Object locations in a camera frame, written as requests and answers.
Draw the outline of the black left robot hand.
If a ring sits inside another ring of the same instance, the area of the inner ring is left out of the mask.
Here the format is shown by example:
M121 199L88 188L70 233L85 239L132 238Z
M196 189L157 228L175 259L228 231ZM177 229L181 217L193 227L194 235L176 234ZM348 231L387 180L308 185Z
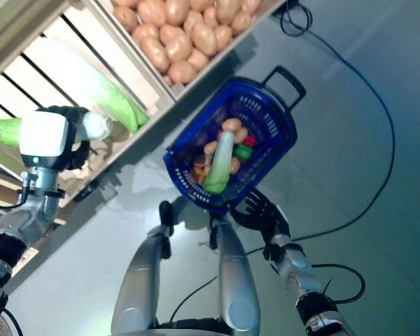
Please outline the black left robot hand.
M20 125L19 152L24 166L62 172L81 168L90 140L77 139L86 108L49 106L24 117Z

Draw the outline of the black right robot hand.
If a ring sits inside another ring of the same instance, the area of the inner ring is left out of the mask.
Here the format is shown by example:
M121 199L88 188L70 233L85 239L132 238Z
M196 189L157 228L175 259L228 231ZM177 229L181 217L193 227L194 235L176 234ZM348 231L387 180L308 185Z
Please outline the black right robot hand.
M252 189L239 208L232 209L230 215L235 222L247 229L260 231L263 239L270 242L276 235L291 237L289 224L280 210L258 189Z

